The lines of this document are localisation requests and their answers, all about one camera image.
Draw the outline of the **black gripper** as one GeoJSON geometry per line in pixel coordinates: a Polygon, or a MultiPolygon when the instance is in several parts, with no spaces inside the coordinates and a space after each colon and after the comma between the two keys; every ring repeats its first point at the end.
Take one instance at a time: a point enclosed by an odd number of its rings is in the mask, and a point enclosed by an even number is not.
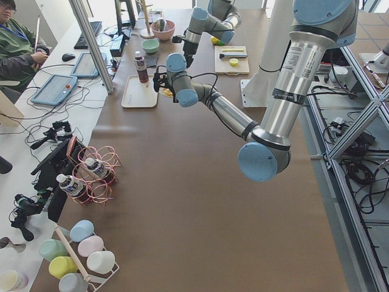
{"type": "Polygon", "coordinates": [[[172,98],[173,98],[173,103],[177,103],[177,97],[176,97],[176,93],[174,91],[174,89],[170,89],[171,93],[172,93],[172,98]]]}
{"type": "Polygon", "coordinates": [[[183,51],[184,58],[186,61],[186,68],[189,68],[193,63],[193,56],[197,53],[199,43],[194,43],[191,41],[184,41],[183,51]]]}

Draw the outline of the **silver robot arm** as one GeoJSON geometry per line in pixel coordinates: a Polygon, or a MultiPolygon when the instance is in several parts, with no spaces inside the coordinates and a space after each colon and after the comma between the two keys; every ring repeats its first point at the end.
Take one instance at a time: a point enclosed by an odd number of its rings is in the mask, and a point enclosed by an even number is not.
{"type": "Polygon", "coordinates": [[[253,181],[267,181],[289,164],[289,134],[324,53],[354,41],[358,8],[357,1],[294,1],[294,20],[289,31],[291,45],[261,122],[244,114],[214,86],[195,83],[186,72],[202,33],[208,32],[223,43],[233,36],[234,27],[227,26],[208,9],[193,10],[190,25],[181,36],[184,53],[167,57],[166,84],[180,106],[202,102],[243,138],[246,144],[238,153],[241,171],[253,181]]]}
{"type": "Polygon", "coordinates": [[[209,1],[207,9],[195,7],[182,37],[187,68],[193,62],[203,33],[210,34],[223,44],[229,44],[240,24],[241,15],[231,1],[209,1]]]}

